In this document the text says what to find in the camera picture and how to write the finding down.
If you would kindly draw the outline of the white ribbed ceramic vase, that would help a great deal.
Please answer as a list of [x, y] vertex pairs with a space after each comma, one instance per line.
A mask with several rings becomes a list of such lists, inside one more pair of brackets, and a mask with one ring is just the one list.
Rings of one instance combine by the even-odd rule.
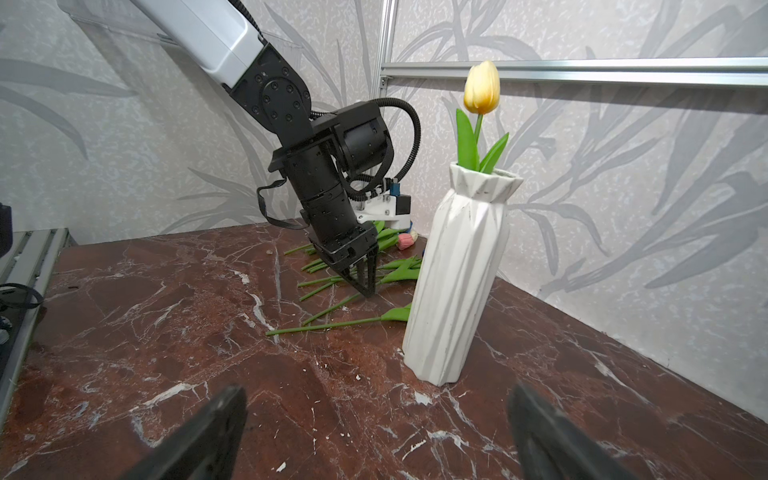
[[458, 381], [508, 241], [507, 201], [523, 179], [450, 166], [406, 325], [405, 365], [435, 386]]

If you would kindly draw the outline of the aluminium frame front rail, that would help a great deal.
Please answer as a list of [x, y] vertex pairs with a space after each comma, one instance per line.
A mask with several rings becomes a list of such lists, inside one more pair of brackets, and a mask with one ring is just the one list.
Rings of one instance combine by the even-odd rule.
[[1, 240], [1, 421], [43, 307], [53, 268], [72, 239], [66, 228], [18, 231]]

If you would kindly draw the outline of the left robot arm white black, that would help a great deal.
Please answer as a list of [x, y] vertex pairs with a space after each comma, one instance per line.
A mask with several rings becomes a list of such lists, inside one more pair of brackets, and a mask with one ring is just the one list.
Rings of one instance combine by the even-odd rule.
[[291, 184], [302, 222], [270, 224], [307, 230], [322, 262], [360, 294], [376, 290], [377, 231], [360, 222], [353, 202], [391, 193], [409, 172], [421, 143], [415, 109], [374, 98], [315, 112], [299, 73], [265, 38], [239, 1], [138, 1], [136, 7], [181, 46], [280, 148], [268, 167]]

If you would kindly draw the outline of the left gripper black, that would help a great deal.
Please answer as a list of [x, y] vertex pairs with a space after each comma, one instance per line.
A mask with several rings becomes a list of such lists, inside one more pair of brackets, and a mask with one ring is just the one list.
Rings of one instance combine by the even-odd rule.
[[362, 296], [376, 291], [378, 231], [360, 223], [346, 197], [318, 198], [310, 203], [310, 240], [323, 261]]

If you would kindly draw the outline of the white tulip flower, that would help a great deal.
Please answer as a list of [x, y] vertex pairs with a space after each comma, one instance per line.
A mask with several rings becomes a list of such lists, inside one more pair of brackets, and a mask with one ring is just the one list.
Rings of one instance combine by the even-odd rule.
[[304, 327], [296, 327], [296, 328], [288, 328], [288, 329], [281, 329], [281, 330], [272, 330], [266, 333], [267, 336], [277, 336], [277, 335], [284, 335], [284, 334], [292, 334], [292, 333], [303, 333], [303, 332], [310, 332], [310, 331], [324, 331], [324, 330], [330, 330], [335, 328], [343, 328], [343, 327], [351, 327], [351, 326], [357, 326], [357, 325], [363, 325], [363, 324], [369, 324], [369, 323], [377, 323], [377, 322], [404, 322], [406, 323], [409, 319], [409, 315], [411, 312], [411, 304], [408, 304], [404, 307], [398, 307], [398, 308], [392, 308], [385, 312], [383, 315], [378, 317], [372, 317], [372, 318], [366, 318], [366, 319], [358, 319], [358, 320], [351, 320], [351, 321], [345, 321], [345, 322], [334, 322], [334, 323], [326, 323], [321, 325], [310, 325], [310, 326], [304, 326]]

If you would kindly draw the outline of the yellow tulip flower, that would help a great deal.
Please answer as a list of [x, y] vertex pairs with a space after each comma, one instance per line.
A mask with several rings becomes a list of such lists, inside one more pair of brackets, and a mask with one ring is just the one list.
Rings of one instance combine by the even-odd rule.
[[496, 65], [486, 60], [470, 68], [465, 82], [464, 110], [456, 110], [457, 164], [459, 167], [483, 174], [493, 174], [507, 147], [509, 134], [505, 133], [481, 157], [478, 141], [483, 118], [499, 104], [501, 79]]

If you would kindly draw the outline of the aluminium frame back crossbar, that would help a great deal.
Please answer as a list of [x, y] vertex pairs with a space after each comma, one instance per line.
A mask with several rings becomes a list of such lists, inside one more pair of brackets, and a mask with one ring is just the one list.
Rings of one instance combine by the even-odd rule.
[[522, 83], [765, 88], [765, 57], [497, 61], [500, 78]]

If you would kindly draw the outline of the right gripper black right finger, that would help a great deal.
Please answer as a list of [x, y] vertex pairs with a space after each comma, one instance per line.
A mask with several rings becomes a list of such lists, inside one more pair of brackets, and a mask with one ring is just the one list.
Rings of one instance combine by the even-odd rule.
[[633, 479], [559, 409], [519, 382], [506, 407], [526, 479]]

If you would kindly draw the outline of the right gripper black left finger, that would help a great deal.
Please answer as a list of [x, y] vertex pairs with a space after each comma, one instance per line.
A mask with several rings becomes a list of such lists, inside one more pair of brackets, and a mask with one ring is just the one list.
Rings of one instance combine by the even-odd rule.
[[229, 385], [146, 455], [124, 479], [230, 479], [247, 419], [247, 396]]

